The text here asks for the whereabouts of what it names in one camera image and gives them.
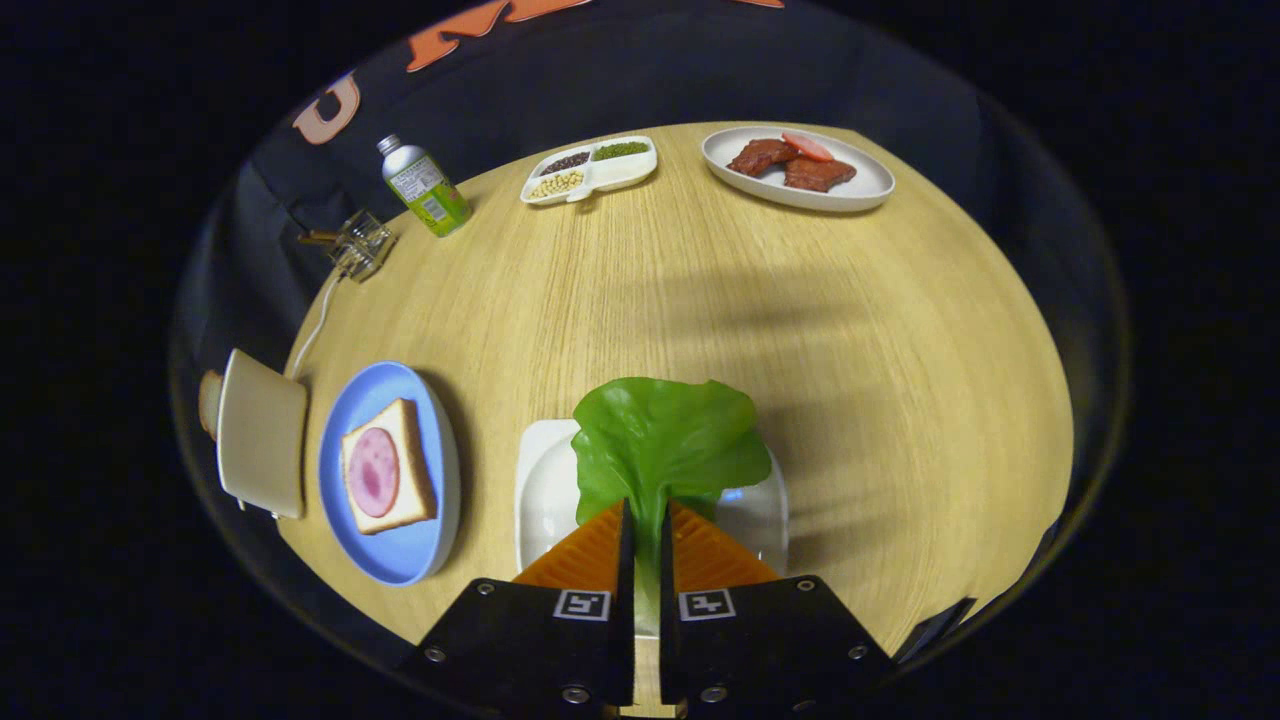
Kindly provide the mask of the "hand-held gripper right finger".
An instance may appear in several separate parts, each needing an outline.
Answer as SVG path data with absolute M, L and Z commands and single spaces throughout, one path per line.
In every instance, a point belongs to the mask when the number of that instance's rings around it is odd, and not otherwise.
M 669 501 L 660 697 L 681 716 L 855 716 L 897 664 L 817 575 L 781 577 Z

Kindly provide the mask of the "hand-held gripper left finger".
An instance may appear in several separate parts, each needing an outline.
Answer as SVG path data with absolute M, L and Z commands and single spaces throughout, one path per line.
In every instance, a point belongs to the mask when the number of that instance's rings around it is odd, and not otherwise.
M 396 669 L 468 716 L 614 716 L 634 702 L 634 519 L 614 503 L 580 527 L 585 577 L 470 582 Z

